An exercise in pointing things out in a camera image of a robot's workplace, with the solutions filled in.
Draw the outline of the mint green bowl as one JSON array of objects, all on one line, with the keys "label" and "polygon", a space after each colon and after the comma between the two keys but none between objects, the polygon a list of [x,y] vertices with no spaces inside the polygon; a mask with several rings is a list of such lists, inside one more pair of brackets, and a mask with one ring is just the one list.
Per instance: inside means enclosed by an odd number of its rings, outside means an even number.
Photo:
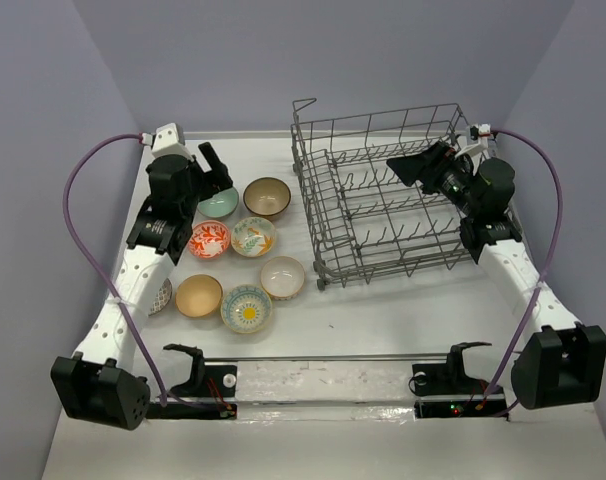
[{"label": "mint green bowl", "polygon": [[220,191],[210,199],[198,203],[198,212],[209,219],[224,219],[235,212],[239,193],[235,187]]}]

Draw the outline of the brown glazed bowl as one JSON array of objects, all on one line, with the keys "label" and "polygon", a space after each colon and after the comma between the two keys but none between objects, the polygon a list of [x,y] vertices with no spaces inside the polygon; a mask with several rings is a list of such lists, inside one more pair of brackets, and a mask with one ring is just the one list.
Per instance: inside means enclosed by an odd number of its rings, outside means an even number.
[{"label": "brown glazed bowl", "polygon": [[284,214],[292,201],[288,185],[274,177],[263,177],[251,182],[243,192],[243,202],[253,215],[274,220]]}]

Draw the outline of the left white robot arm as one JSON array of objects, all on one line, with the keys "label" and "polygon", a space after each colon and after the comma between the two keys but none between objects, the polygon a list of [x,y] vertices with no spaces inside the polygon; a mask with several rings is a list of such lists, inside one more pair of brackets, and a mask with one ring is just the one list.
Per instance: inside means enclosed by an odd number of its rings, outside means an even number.
[{"label": "left white robot arm", "polygon": [[62,209],[72,240],[107,287],[105,302],[90,331],[69,357],[57,357],[50,376],[68,417],[86,422],[136,429],[145,418],[152,395],[148,381],[131,373],[141,353],[159,388],[159,403],[170,392],[141,337],[158,291],[178,265],[192,236],[200,202],[232,187],[227,166],[212,145],[198,149],[209,168],[203,170],[182,143],[167,150],[152,145],[147,166],[149,194],[126,239],[117,274],[106,273],[80,239],[71,219],[64,187]]}]

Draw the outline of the small patterned bowl under arm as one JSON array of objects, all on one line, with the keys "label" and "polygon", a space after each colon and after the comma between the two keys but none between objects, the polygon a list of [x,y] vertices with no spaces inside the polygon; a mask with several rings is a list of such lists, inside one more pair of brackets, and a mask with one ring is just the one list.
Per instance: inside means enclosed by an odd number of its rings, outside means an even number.
[{"label": "small patterned bowl under arm", "polygon": [[170,279],[166,278],[152,302],[148,315],[153,316],[160,313],[168,305],[172,295],[173,285]]}]

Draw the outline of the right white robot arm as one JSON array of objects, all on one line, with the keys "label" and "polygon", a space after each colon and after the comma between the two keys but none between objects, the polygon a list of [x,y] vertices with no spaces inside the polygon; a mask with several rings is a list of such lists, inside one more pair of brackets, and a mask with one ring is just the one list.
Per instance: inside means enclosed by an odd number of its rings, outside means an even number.
[{"label": "right white robot arm", "polygon": [[465,392],[479,378],[486,393],[509,389],[528,410],[592,403],[598,399],[606,360],[606,334],[584,325],[536,268],[522,235],[508,214],[515,171],[496,157],[475,166],[471,151],[438,141],[421,153],[387,160],[407,187],[441,194],[461,213],[460,237],[474,262],[494,282],[517,320],[499,364],[482,369],[480,346],[457,345],[460,358],[443,368],[445,384]]}]

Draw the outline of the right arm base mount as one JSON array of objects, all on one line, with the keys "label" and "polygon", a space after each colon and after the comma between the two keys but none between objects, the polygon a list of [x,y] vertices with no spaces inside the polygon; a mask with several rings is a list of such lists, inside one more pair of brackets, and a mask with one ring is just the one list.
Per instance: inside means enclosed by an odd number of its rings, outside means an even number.
[{"label": "right arm base mount", "polygon": [[487,342],[464,342],[450,348],[443,362],[419,362],[412,366],[408,388],[415,397],[417,419],[485,418],[504,411],[508,405],[502,388],[487,398],[489,383],[469,376],[463,353],[488,350]]}]

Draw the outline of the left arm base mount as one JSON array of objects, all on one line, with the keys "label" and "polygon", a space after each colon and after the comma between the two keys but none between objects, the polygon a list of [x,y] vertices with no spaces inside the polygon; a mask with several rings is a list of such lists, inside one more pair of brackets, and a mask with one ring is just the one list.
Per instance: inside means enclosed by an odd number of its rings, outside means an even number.
[{"label": "left arm base mount", "polygon": [[163,347],[164,373],[168,380],[165,407],[154,401],[146,420],[235,420],[238,413],[236,388],[238,367],[209,361],[196,346],[170,343]]}]

